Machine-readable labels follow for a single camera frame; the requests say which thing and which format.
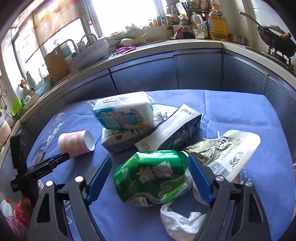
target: wok handle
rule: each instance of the wok handle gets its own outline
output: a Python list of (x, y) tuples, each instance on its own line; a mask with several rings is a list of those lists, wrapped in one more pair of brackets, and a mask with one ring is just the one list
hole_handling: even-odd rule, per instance
[(281, 39), (289, 39), (291, 37), (292, 37), (292, 35), (290, 33), (285, 33), (280, 36)]

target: gas stove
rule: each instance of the gas stove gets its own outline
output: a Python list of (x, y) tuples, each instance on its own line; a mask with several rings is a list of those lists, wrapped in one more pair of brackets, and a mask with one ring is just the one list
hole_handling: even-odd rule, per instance
[(273, 62), (277, 63), (279, 66), (283, 67), (285, 70), (289, 71), (292, 75), (296, 77), (296, 70), (294, 70), (294, 66), (291, 64), (291, 58), (286, 57), (282, 54), (278, 54), (278, 52), (274, 51), (274, 49), (271, 47), (269, 47), (268, 53), (251, 47), (246, 47), (246, 49), (251, 50), (272, 60)]

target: blue tablecloth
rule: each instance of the blue tablecloth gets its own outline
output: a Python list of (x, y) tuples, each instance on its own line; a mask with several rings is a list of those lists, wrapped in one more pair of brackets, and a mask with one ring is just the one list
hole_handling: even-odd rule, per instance
[[(265, 96), (247, 93), (203, 90), (171, 90), (149, 92), (155, 103), (180, 107), (183, 103), (204, 113), (200, 135), (216, 138), (236, 129), (256, 133), (261, 144), (241, 171), (243, 180), (251, 180), (264, 206), (272, 241), (278, 240), (290, 224), (295, 203), (295, 175), (292, 158), (281, 124)], [(95, 119), (84, 102), (66, 106), (62, 114), (57, 113), (46, 125), (36, 140), (27, 160), (34, 164), (40, 149), (46, 150), (45, 158), (59, 153), (57, 140), (61, 133), (90, 130), (96, 141), (93, 152), (73, 158), (59, 165), (44, 177), (42, 182), (53, 180), (56, 184), (73, 180), (83, 175), (90, 166), (97, 166), (108, 152), (101, 145), (102, 125)], [(90, 206), (94, 219), (105, 239), (149, 241), (172, 240), (160, 219), (160, 205), (139, 208), (124, 204), (118, 197), (113, 174), (115, 168), (127, 160), (136, 148), (112, 155), (113, 167), (98, 200)], [(189, 216), (191, 211), (202, 211), (203, 207), (192, 193), (176, 200), (173, 209)], [(80, 235), (71, 209), (67, 210), (70, 229), (75, 240)]]

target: pink paper cup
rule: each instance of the pink paper cup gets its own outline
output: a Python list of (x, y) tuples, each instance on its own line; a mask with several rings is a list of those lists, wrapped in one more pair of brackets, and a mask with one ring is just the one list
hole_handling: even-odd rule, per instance
[(63, 133), (59, 136), (58, 147), (61, 154), (76, 157), (94, 150), (94, 137), (89, 130)]

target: metal screw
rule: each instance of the metal screw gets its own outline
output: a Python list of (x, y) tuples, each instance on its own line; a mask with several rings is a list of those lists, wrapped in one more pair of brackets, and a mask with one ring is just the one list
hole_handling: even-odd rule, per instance
[(45, 185), (48, 186), (48, 187), (50, 187), (53, 183), (54, 183), (53, 181), (49, 180), (49, 181), (47, 181), (45, 183)]
[(82, 181), (83, 181), (83, 177), (82, 176), (75, 177), (75, 182), (80, 183)]
[(251, 183), (250, 181), (246, 181), (246, 186), (251, 187), (251, 186), (253, 186), (253, 183)]
[(224, 177), (218, 175), (218, 176), (216, 177), (216, 180), (217, 180), (218, 182), (222, 182), (222, 181), (224, 180)]

